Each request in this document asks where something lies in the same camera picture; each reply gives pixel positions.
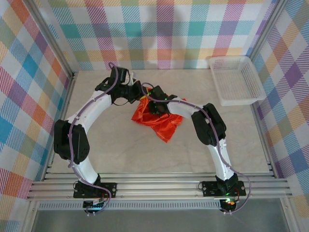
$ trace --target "purple cable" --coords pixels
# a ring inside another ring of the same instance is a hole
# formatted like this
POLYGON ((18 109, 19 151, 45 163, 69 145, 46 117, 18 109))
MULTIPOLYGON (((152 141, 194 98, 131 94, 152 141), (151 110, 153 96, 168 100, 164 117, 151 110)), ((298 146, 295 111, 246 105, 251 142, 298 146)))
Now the purple cable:
MULTIPOLYGON (((147 83, 147 82, 142 83, 141 86, 143 87, 144 85, 153 86, 152 84, 147 83)), ((177 103, 189 105, 189 106, 191 106, 191 107, 193 107, 193 108, 196 108, 196 109, 200 110, 200 111, 206 116, 206 118, 207 118, 207 120, 209 121, 209 124, 210 124, 210 126, 211 126, 211 129, 212 129, 212 131, 213 131, 213 133, 214 133, 214 136, 215 136, 215 138, 216 138, 218 153, 219 153, 219 156, 220 156, 220 159, 221 159, 222 163, 224 163, 224 164, 226 165, 226 167, 228 167, 228 168, 229 168, 230 170, 232 170, 234 173, 239 174, 239 175, 245 177, 245 178, 248 180, 248 182, 249 182, 249 193, 248 193, 248 195, 247 195, 247 198, 245 199, 245 202, 241 205, 241 207, 239 207, 237 210, 233 211, 233 213, 235 213, 235 212, 239 211, 240 209, 242 209, 242 208, 245 206, 245 204, 247 203, 247 201, 248 201, 248 199, 249 199, 249 197, 250 197, 250 195, 251 195, 251 189, 252 189, 252 187, 251 187, 250 179, 249 179, 246 175, 244 175, 244 174, 242 174, 242 173, 237 172, 236 170, 234 170, 234 169, 232 168, 232 166, 229 165, 229 164, 225 161, 225 159, 223 158, 223 156, 222 156, 222 154, 221 154, 221 149, 220 149, 220 143, 219 143, 218 134, 217 134, 216 129, 215 129, 215 127, 214 127, 214 125, 213 125, 213 123, 212 123, 212 121, 211 121, 211 118, 210 118, 209 115, 206 113, 206 111, 205 111, 204 109, 202 109, 201 107, 199 107, 199 106, 197 106, 197 105, 194 105, 194 104, 191 104, 191 103, 186 102, 186 101, 181 101, 181 100, 179 100, 179 101, 178 101, 178 100, 157 100, 157 99, 154 99, 154 98, 150 97, 149 95, 147 95, 147 93, 145 93, 145 91, 144 91, 143 88, 141 88, 141 90, 142 90, 143 94, 144 94, 148 99, 150 99, 150 100, 152 100, 152 101, 156 101, 156 102, 177 102, 177 103)))
POLYGON ((80 181, 82 181, 84 184, 86 185, 89 185, 91 187, 95 187, 97 189, 101 189, 101 190, 104 190, 108 193, 109 195, 109 198, 106 202, 106 204, 102 207, 102 209, 100 209, 99 211, 97 211, 96 213, 93 213, 93 216, 95 216, 96 214, 99 214, 103 211, 103 209, 107 206, 107 204, 110 202, 111 200, 111 197, 112 197, 112 194, 111 192, 107 189, 107 188, 103 188, 103 187, 100 187, 100 186, 96 186, 96 185, 93 185, 89 182, 87 182, 86 180, 84 180, 80 175, 79 173, 77 173, 77 171, 75 170, 75 168, 73 167, 73 164, 74 164, 74 150, 73 150, 73 142, 72 142, 72 130, 73 130, 73 126, 75 125, 76 121, 77 121, 77 118, 80 117, 82 115, 82 113, 88 108, 88 106, 90 106, 93 102, 95 102, 96 100, 98 100, 99 98, 103 97, 104 95, 106 95, 109 91, 111 91, 115 85, 117 84, 117 81, 118 81, 118 69, 116 68, 116 65, 114 65, 112 62, 109 62, 109 67, 110 69, 112 69, 111 65, 113 67, 115 67, 115 70, 116 70, 116 79, 114 81, 114 83, 112 84, 112 86, 106 90, 104 93, 100 94, 99 96, 95 97, 94 99, 92 99, 91 101, 89 101, 79 112, 78 114, 76 115, 76 117, 73 119, 72 123, 71 123, 71 126, 70 126, 70 129, 69 129, 69 145, 70 145, 70 155, 71 155, 71 160, 70 160, 70 164, 68 165, 69 168, 73 168, 73 171, 74 173, 77 175, 77 177, 80 179, 80 181))

